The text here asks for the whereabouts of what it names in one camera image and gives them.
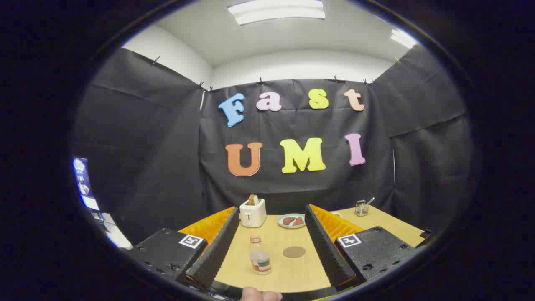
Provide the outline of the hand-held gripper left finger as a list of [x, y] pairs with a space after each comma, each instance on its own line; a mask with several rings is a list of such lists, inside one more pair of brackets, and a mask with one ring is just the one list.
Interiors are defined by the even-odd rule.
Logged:
[[239, 210], [230, 207], [181, 230], [165, 227], [129, 250], [126, 255], [165, 279], [212, 286], [239, 226]]

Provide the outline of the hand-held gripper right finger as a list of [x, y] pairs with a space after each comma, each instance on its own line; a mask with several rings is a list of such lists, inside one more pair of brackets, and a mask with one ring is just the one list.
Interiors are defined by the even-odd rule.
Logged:
[[420, 229], [376, 207], [360, 217], [354, 208], [331, 213], [308, 204], [306, 228], [331, 286], [371, 281], [406, 263], [420, 244]]

